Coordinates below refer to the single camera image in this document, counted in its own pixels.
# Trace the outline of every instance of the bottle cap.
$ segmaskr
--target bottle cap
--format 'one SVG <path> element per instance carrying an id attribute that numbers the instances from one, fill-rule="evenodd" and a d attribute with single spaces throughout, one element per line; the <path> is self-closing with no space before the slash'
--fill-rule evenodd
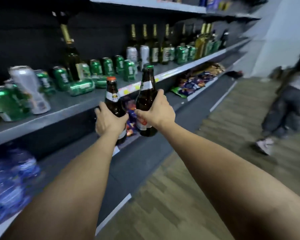
<path id="1" fill-rule="evenodd" d="M 108 76 L 107 81 L 115 81 L 116 77 L 115 76 Z"/>

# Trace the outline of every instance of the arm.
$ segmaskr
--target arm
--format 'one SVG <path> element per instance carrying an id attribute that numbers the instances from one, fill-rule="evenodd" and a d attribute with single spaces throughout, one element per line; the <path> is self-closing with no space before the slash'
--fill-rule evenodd
<path id="1" fill-rule="evenodd" d="M 101 137 L 73 159 L 17 216 L 1 239 L 93 239 L 112 153 L 128 115 L 117 118 L 105 103 L 96 109 Z"/>
<path id="2" fill-rule="evenodd" d="M 160 90 L 136 110 L 169 141 L 236 239 L 300 239 L 300 197 L 268 173 L 174 122 Z"/>

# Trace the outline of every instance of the sneaker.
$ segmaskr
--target sneaker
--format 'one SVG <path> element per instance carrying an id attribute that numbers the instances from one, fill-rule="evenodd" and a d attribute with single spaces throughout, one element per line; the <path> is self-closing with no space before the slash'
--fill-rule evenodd
<path id="1" fill-rule="evenodd" d="M 271 155 L 272 154 L 272 147 L 273 142 L 265 140 L 259 140 L 256 142 L 257 147 L 265 154 Z"/>

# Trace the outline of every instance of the person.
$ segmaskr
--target person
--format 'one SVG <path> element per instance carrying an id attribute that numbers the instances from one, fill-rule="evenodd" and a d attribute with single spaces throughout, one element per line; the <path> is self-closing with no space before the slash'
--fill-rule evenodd
<path id="1" fill-rule="evenodd" d="M 300 240 L 300 197 L 268 173 L 175 123 L 163 90 L 136 110 L 168 140 L 237 240 Z M 101 136 L 16 217 L 1 239 L 93 239 L 109 165 L 128 115 L 96 109 Z"/>
<path id="2" fill-rule="evenodd" d="M 283 81 L 279 96 L 262 122 L 263 138 L 256 141 L 256 146 L 266 155 L 272 155 L 277 141 L 300 132 L 300 59 L 294 71 L 291 79 Z"/>

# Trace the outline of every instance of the upper shelf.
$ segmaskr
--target upper shelf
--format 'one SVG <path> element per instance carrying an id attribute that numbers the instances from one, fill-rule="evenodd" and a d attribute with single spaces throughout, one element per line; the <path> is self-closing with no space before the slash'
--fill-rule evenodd
<path id="1" fill-rule="evenodd" d="M 172 77 L 215 57 L 218 57 L 227 51 L 233 50 L 238 46 L 244 45 L 249 41 L 250 39 L 248 38 L 242 38 L 237 40 L 235 44 L 225 49 L 184 65 L 178 65 L 172 62 L 168 65 L 156 65 L 154 67 L 155 80 L 156 82 L 159 82 L 166 78 Z M 120 95 L 128 95 L 139 90 L 141 79 L 141 72 L 137 74 L 134 82 L 126 82 L 123 81 L 123 79 L 118 78 L 117 84 Z M 95 108 L 98 106 L 99 102 L 103 100 L 104 89 L 96 89 L 90 93 L 76 97 L 70 97 L 66 92 L 57 92 L 49 101 L 51 104 L 51 110 L 48 113 L 31 115 L 30 117 L 21 121 L 0 123 L 0 145 L 42 129 L 45 126 L 57 123 L 76 114 Z"/>
<path id="2" fill-rule="evenodd" d="M 190 13 L 206 13 L 205 7 L 192 6 L 182 3 L 162 1 L 162 0 L 90 0 L 94 3 L 109 3 L 125 6 L 134 7 L 146 7 L 146 8 L 156 8 L 156 9 L 166 9 L 180 12 L 190 12 Z"/>

